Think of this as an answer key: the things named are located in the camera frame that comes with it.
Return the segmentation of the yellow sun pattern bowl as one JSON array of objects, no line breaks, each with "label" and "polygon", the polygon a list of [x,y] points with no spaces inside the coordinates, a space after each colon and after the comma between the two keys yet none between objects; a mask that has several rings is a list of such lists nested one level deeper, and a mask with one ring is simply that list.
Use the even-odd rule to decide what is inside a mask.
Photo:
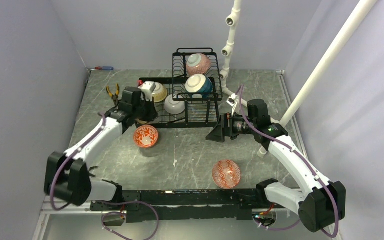
[{"label": "yellow sun pattern bowl", "polygon": [[155,89],[152,92],[153,101],[155,103],[160,103],[166,99],[167,95],[168,95],[167,88],[163,84],[159,82],[155,82]]}]

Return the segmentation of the orange zigzag bowl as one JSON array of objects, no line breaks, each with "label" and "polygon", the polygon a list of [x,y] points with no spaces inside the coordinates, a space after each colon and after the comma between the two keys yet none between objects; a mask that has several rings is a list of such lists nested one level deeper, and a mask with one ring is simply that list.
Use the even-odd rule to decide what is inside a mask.
[{"label": "orange zigzag bowl", "polygon": [[151,148],[159,140],[157,129],[151,125],[139,126],[133,133],[133,142],[140,148]]}]

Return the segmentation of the black wire dish rack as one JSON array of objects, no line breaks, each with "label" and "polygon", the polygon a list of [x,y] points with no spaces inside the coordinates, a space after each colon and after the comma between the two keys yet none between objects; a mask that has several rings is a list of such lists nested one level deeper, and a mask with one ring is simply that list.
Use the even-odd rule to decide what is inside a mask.
[{"label": "black wire dish rack", "polygon": [[[212,90],[205,92],[206,97],[198,93],[188,92],[186,82],[190,77],[187,71],[187,60],[193,54],[204,54],[209,59],[209,69],[205,76],[212,84]],[[172,54],[171,77],[142,77],[140,84],[151,81],[162,84],[177,103],[184,103],[185,110],[178,114],[170,114],[164,107],[164,102],[156,102],[155,109],[158,117],[148,124],[157,129],[174,128],[213,128],[220,116],[219,105],[223,99],[220,70],[217,53],[210,47],[178,48]]]}]

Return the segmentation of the teal white bowl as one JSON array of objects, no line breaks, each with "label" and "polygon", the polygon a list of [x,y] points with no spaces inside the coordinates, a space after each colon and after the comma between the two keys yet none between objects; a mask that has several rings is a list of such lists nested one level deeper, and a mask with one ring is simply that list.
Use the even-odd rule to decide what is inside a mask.
[{"label": "teal white bowl", "polygon": [[211,80],[203,74],[194,74],[185,83],[185,89],[190,98],[208,98],[213,92]]}]

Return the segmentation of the pink floral bowl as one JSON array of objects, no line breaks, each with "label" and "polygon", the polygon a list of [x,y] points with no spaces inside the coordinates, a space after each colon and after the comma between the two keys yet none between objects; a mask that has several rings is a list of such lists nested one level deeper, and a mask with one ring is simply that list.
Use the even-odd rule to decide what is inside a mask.
[{"label": "pink floral bowl", "polygon": [[189,76],[204,75],[211,67],[210,59],[202,53],[194,53],[186,60],[186,71]]}]

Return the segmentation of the brown glazed bowl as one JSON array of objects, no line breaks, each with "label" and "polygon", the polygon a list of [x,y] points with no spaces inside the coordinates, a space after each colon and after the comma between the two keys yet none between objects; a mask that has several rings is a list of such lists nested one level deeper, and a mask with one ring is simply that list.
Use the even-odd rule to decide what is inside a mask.
[{"label": "brown glazed bowl", "polygon": [[142,120],[139,118],[136,119],[136,123],[138,125],[148,125],[148,124],[151,124],[152,122],[153,122],[153,120]]}]

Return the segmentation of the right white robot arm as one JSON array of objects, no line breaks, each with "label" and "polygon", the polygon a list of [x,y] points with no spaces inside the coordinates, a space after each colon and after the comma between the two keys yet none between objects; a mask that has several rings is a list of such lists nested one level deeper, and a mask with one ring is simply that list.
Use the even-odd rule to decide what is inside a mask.
[{"label": "right white robot arm", "polygon": [[298,215],[312,233],[322,231],[330,238],[339,233],[339,222],[345,217],[346,188],[318,171],[296,148],[292,138],[279,123],[273,123],[268,106],[262,99],[247,103],[247,114],[225,113],[206,140],[223,143],[225,138],[253,135],[254,140],[285,167],[299,186],[294,190],[278,180],[269,179],[256,185],[256,203],[267,208],[281,205]]}]

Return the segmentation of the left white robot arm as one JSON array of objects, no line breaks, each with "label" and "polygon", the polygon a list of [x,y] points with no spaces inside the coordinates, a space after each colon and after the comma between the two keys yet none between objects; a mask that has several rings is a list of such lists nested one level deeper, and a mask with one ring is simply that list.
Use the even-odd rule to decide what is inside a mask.
[{"label": "left white robot arm", "polygon": [[115,106],[100,114],[98,125],[76,145],[63,153],[53,152],[47,160],[44,192],[53,210],[69,205],[81,206],[100,201],[111,210],[124,203],[123,187],[116,182],[91,178],[91,163],[137,120],[152,122],[158,117],[153,92],[156,85],[147,81],[140,87],[126,87]]}]

